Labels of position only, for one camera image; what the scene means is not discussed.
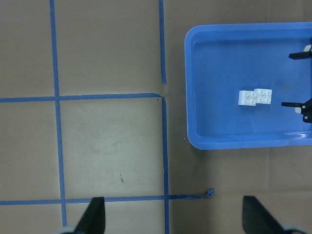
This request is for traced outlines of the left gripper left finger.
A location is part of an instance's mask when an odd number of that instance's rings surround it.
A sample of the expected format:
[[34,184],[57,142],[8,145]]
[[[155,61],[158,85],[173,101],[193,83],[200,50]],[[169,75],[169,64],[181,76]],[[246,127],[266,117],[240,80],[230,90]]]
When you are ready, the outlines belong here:
[[106,228],[103,197],[94,197],[75,227],[74,234],[103,234]]

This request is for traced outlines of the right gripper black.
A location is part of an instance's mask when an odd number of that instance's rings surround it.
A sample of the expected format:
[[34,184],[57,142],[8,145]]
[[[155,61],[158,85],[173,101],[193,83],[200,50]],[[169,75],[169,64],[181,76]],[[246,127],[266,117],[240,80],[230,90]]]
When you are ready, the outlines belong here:
[[[312,46],[307,45],[303,52],[289,54],[290,59],[311,59],[312,58]],[[281,106],[294,107],[297,114],[303,115],[304,122],[312,121],[312,99],[310,98],[305,103],[295,102],[282,102]]]

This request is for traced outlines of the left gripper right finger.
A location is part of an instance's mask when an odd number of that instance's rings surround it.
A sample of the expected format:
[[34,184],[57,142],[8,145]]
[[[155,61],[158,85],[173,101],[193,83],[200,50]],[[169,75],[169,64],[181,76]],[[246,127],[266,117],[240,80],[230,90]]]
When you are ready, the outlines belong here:
[[255,196],[242,202],[242,227],[246,234],[284,234],[285,230]]

